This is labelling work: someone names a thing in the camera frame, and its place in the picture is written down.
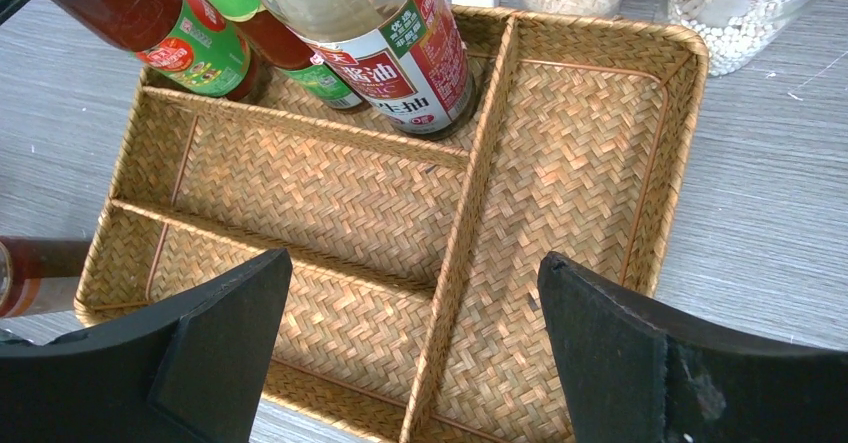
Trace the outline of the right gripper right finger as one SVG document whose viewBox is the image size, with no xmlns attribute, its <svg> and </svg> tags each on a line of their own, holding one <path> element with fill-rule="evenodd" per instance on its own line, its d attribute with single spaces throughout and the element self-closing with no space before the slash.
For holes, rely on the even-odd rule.
<svg viewBox="0 0 848 443">
<path fill-rule="evenodd" d="M 847 355 L 737 331 L 551 252 L 537 278 L 580 442 L 843 442 Z"/>
</svg>

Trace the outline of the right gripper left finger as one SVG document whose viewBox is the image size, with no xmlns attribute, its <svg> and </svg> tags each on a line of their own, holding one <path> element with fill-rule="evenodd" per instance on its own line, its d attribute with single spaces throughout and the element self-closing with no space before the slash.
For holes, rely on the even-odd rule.
<svg viewBox="0 0 848 443">
<path fill-rule="evenodd" d="M 266 251 L 125 316 L 1 348 L 5 442 L 246 442 L 293 265 Z"/>
</svg>

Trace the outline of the yellow cap chili sauce bottle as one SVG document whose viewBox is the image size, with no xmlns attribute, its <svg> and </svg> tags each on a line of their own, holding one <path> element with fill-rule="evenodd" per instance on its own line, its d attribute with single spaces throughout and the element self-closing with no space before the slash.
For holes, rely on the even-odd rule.
<svg viewBox="0 0 848 443">
<path fill-rule="evenodd" d="M 205 0 L 50 1 L 193 93 L 238 101 L 256 85 L 259 57 Z"/>
</svg>

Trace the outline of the white lid sauce jar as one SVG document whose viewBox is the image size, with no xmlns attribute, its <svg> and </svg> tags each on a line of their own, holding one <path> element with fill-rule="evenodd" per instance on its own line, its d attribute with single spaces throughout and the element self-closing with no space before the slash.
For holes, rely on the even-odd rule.
<svg viewBox="0 0 848 443">
<path fill-rule="evenodd" d="M 86 239 L 1 238 L 1 316 L 69 311 L 91 245 Z"/>
</svg>

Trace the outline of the woven bamboo divided tray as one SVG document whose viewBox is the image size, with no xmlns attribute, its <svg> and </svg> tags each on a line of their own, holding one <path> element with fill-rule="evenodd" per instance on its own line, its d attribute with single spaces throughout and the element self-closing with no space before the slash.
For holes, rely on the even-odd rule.
<svg viewBox="0 0 848 443">
<path fill-rule="evenodd" d="M 283 247 L 264 394 L 378 442 L 570 442 L 536 278 L 657 287 L 708 67 L 682 26 L 455 7 L 479 106 L 425 141 L 264 72 L 144 69 L 78 287 L 92 326 Z"/>
</svg>

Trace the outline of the tall soy sauce bottle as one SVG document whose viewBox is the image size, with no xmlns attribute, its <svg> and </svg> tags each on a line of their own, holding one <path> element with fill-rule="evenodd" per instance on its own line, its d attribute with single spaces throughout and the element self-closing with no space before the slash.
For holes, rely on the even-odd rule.
<svg viewBox="0 0 848 443">
<path fill-rule="evenodd" d="M 471 117 L 475 79 L 448 0 L 262 0 L 400 132 L 427 140 Z"/>
</svg>

